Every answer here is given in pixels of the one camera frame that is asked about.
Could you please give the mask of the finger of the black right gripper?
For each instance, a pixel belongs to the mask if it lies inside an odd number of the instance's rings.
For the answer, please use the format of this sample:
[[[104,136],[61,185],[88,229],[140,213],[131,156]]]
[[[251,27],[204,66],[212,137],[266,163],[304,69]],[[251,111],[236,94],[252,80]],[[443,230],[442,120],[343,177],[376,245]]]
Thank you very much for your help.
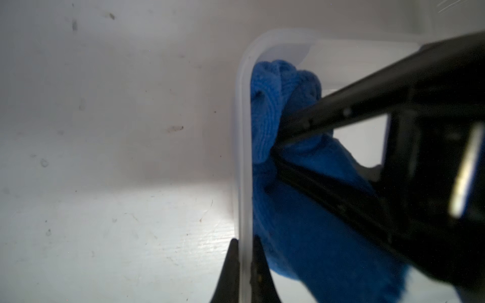
[[[375,195],[294,165],[272,152],[278,178],[340,218],[369,241],[391,250],[394,226],[389,209]]]
[[[484,121],[484,32],[426,44],[283,118],[276,144],[285,146],[382,114],[464,125]]]

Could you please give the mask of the translucent plastic lunch box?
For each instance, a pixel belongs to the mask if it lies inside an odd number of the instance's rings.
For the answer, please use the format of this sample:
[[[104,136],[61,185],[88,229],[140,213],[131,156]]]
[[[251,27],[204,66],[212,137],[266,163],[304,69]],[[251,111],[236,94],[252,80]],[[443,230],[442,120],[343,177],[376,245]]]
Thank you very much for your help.
[[[253,248],[253,178],[251,151],[250,82],[260,61],[282,59],[318,76],[323,96],[335,92],[442,37],[433,34],[343,34],[308,29],[270,30],[245,50],[237,70],[235,104],[234,216],[239,239],[239,302],[251,302],[250,261]],[[357,126],[340,127],[335,137],[365,167],[383,161],[384,115]],[[282,302],[316,302],[302,283],[273,273]],[[417,269],[408,274],[400,302],[460,302],[455,289],[429,279]]]

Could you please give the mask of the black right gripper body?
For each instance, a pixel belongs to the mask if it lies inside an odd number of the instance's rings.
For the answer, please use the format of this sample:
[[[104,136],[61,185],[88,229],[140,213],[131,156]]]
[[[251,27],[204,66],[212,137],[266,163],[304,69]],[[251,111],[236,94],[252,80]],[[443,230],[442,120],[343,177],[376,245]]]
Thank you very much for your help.
[[[389,245],[423,273],[484,290],[484,109],[390,115],[381,194]]]

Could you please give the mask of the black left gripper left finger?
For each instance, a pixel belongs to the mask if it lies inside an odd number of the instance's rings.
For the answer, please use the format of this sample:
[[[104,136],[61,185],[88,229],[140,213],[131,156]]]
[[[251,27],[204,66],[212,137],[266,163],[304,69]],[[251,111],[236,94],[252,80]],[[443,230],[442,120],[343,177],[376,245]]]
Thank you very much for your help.
[[[239,302],[239,241],[231,239],[210,303]]]

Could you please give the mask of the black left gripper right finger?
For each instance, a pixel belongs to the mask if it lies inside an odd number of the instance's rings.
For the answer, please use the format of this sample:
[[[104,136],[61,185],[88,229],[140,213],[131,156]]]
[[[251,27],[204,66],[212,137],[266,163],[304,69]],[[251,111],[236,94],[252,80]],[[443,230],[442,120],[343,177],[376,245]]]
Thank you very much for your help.
[[[253,238],[250,285],[252,303],[281,303],[263,245],[258,236]]]

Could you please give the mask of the blue microfibre cloth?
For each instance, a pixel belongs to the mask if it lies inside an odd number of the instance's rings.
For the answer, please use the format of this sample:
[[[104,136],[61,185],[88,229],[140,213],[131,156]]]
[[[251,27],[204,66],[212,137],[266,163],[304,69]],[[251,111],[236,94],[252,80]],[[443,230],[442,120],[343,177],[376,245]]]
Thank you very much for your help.
[[[318,302],[399,302],[409,267],[277,178],[280,120],[316,104],[318,77],[281,60],[251,76],[253,232],[269,267],[302,282]]]

